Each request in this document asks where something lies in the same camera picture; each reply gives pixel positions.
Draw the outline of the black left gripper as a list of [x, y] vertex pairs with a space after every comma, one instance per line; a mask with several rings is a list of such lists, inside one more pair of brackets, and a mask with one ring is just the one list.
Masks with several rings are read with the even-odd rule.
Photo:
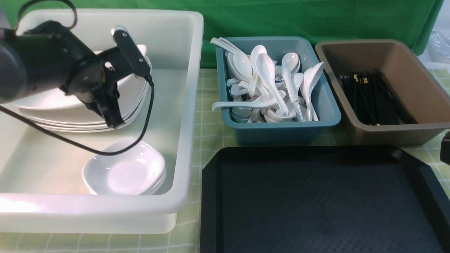
[[65, 95], [75, 96], [84, 106], [104, 119], [108, 128], [116, 129], [125, 122], [118, 104], [119, 91], [113, 74], [106, 68], [106, 60], [119, 55], [118, 48], [109, 48], [96, 55], [89, 48], [69, 52], [71, 62]]

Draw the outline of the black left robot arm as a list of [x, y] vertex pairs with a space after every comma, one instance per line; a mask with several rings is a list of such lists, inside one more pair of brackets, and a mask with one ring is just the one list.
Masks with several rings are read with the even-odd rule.
[[17, 35], [1, 32], [1, 103], [10, 103], [52, 89], [75, 96], [109, 128], [124, 124], [117, 82], [106, 62], [117, 60], [119, 50], [94, 53], [69, 28], [45, 21]]

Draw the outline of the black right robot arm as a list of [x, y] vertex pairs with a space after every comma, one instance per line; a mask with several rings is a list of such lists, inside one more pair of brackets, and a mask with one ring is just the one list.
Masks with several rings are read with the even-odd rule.
[[441, 141], [440, 160], [450, 165], [450, 132], [448, 131]]

